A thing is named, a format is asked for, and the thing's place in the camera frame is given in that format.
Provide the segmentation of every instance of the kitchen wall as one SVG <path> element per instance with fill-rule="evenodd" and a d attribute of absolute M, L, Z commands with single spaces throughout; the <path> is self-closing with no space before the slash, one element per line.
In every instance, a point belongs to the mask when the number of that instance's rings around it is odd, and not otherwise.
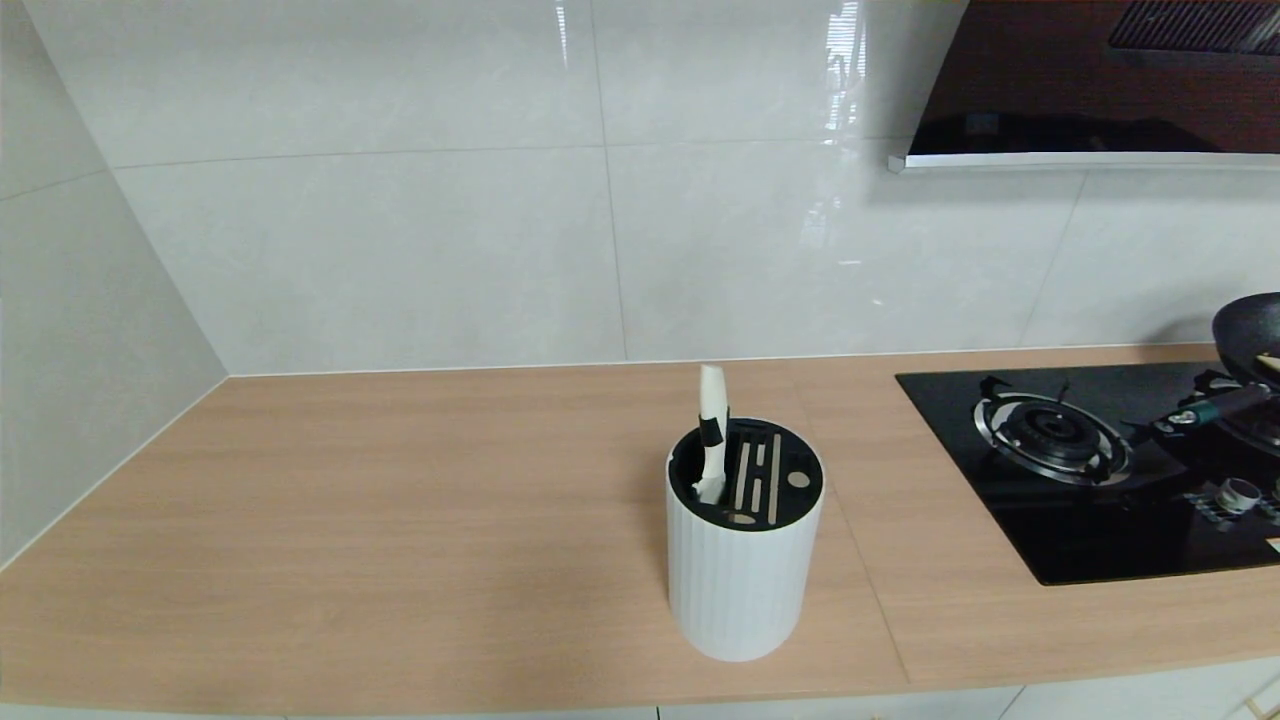
<path fill-rule="evenodd" d="M 1208 337 L 1280 173 L 893 176 L 961 3 L 28 0 L 233 374 Z"/>
<path fill-rule="evenodd" d="M 0 3 L 0 566 L 225 377 L 20 3 Z"/>

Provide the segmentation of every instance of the cabinet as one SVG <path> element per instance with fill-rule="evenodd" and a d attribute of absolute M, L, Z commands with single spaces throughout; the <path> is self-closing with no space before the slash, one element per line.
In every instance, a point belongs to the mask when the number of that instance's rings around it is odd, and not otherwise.
<path fill-rule="evenodd" d="M 998 720 L 1020 688 L 662 706 L 662 720 Z"/>
<path fill-rule="evenodd" d="M 1002 720 L 1152 717 L 1160 720 L 1254 720 L 1280 702 L 1272 688 L 1280 657 L 1148 675 L 1028 685 Z"/>

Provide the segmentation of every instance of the wok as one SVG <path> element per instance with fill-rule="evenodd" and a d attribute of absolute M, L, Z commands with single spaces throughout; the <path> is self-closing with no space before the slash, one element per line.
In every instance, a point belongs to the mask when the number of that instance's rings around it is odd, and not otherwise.
<path fill-rule="evenodd" d="M 1153 423 L 1162 433 L 1181 433 L 1230 418 L 1280 397 L 1280 373 L 1258 355 L 1280 356 L 1280 292 L 1234 300 L 1213 315 L 1217 357 L 1240 388 L 1179 407 Z"/>
<path fill-rule="evenodd" d="M 1260 383 L 1280 395 L 1280 374 L 1258 355 L 1280 357 L 1280 292 L 1235 300 L 1213 315 L 1213 342 L 1222 366 L 1240 384 Z"/>

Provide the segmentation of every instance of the black glass cooktop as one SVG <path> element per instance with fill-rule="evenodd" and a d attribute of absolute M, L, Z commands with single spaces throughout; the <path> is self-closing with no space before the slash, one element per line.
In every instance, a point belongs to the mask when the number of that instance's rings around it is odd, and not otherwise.
<path fill-rule="evenodd" d="M 1236 387 L 1219 366 L 897 379 L 1043 584 L 1280 564 L 1276 425 L 1238 419 L 1185 436 L 1149 425 L 1197 393 Z"/>

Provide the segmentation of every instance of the burner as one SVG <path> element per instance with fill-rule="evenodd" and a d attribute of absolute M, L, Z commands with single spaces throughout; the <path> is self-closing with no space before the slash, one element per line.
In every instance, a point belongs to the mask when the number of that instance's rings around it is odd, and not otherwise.
<path fill-rule="evenodd" d="M 988 445 L 1046 478 L 1110 486 L 1129 477 L 1132 450 L 1120 433 L 1061 400 L 1025 392 L 984 392 L 973 419 Z"/>

